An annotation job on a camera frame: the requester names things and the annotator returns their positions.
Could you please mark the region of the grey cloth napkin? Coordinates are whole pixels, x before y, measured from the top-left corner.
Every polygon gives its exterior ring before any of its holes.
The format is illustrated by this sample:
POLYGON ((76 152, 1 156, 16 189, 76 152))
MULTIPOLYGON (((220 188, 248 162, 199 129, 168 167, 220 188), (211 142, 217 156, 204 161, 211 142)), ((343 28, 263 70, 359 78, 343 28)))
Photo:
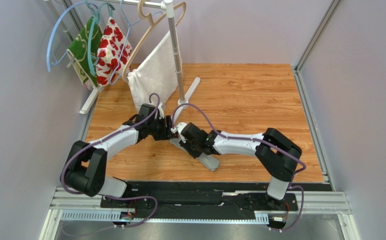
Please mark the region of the grey cloth napkin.
MULTIPOLYGON (((179 138, 173 138, 170 139, 169 142, 177 147, 178 149, 182 150, 183 152, 186 152, 189 157, 192 157, 189 155, 189 153, 179 144, 180 139, 179 138)), ((199 157, 195 158, 198 162, 200 162, 204 167, 206 167, 209 171, 213 172, 217 170, 220 167, 220 160, 217 158, 206 155, 202 153, 199 157)))

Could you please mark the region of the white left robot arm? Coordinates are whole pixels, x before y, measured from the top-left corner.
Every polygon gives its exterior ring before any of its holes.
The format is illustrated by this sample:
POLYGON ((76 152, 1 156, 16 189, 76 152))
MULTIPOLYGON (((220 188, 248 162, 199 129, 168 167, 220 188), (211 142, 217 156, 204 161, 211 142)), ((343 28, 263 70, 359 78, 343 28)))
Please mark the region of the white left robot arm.
POLYGON ((100 139, 73 143, 60 176, 62 186, 71 194, 121 198, 128 188, 123 180, 106 175, 107 161, 122 150, 152 136, 156 141, 173 137, 172 120, 160 107, 145 103, 139 113, 116 131, 100 139))

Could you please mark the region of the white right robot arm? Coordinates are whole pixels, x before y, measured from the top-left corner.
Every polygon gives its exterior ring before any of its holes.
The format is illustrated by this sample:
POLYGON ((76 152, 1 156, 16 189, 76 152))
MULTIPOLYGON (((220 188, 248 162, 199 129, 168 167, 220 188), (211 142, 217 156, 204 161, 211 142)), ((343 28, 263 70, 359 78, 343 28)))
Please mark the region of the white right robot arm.
POLYGON ((225 154, 257 157, 271 175, 266 194, 277 201, 284 199, 302 155, 302 149, 275 128, 250 135, 219 130, 207 133, 191 122, 181 122, 173 132, 180 138, 180 147, 193 158, 225 154))

